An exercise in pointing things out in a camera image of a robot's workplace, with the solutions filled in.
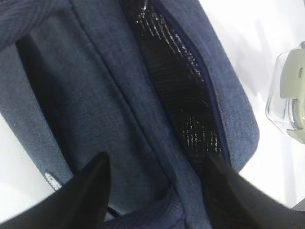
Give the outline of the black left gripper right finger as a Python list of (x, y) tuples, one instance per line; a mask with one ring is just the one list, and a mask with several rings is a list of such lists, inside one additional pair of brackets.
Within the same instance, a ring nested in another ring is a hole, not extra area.
[(203, 160), (203, 191), (214, 229), (303, 229), (305, 213), (268, 197), (212, 155)]

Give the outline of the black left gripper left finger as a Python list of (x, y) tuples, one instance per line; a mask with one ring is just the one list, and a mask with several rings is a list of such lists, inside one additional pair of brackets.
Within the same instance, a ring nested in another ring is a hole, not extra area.
[(2, 229), (100, 229), (110, 196), (110, 160), (99, 153), (58, 191), (1, 223)]

